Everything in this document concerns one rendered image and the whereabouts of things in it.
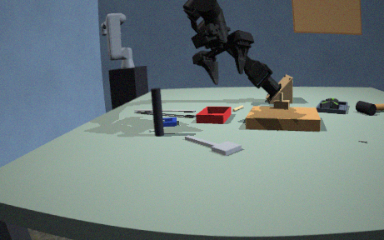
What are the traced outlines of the red shallow tray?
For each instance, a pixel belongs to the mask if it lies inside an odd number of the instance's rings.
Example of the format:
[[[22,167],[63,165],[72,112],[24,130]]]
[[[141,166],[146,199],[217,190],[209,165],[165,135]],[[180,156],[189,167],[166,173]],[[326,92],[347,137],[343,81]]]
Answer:
[[[197,123],[224,124],[231,114],[231,107],[205,107],[196,115],[196,120]]]

